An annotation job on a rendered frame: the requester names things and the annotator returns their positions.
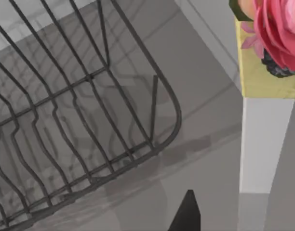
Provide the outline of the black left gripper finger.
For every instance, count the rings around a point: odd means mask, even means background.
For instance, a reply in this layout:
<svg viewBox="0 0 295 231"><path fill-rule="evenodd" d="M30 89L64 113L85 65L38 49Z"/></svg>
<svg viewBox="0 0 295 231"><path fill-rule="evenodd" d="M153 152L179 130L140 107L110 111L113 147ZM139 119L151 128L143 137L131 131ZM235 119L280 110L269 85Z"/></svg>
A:
<svg viewBox="0 0 295 231"><path fill-rule="evenodd" d="M168 231L201 231L201 213L193 190L187 190Z"/></svg>

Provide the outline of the yellow and white flower vase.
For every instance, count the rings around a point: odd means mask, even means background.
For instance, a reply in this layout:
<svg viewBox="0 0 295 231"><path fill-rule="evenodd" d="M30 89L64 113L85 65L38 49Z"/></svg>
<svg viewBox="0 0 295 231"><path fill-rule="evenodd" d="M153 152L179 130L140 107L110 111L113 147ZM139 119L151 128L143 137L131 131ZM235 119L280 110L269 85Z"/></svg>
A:
<svg viewBox="0 0 295 231"><path fill-rule="evenodd" d="M243 96L241 193L270 193L295 103L295 76L269 74L253 49L241 49L251 33L235 22Z"/></svg>

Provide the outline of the pink flower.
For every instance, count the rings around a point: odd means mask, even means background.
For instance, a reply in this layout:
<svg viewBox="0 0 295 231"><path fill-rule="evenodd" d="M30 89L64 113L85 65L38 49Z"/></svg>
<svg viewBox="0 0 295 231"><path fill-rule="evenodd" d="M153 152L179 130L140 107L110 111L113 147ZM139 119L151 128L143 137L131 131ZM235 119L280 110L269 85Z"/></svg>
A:
<svg viewBox="0 0 295 231"><path fill-rule="evenodd" d="M275 77L295 75L295 0L228 0L248 36L242 50L253 49Z"/></svg>

